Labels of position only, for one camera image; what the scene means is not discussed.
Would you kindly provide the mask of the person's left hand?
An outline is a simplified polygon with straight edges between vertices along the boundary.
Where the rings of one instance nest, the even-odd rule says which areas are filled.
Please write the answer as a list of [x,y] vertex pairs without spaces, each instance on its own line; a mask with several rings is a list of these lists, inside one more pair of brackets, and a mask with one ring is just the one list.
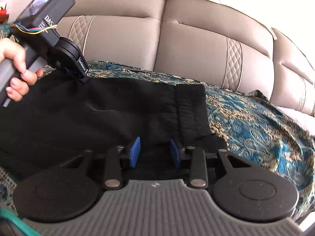
[[12,78],[9,87],[6,88],[7,96],[19,102],[29,92],[29,87],[35,85],[38,78],[43,76],[44,69],[41,68],[36,73],[29,71],[26,68],[26,52],[24,48],[8,38],[1,39],[1,62],[5,58],[11,59],[20,73],[21,79]]

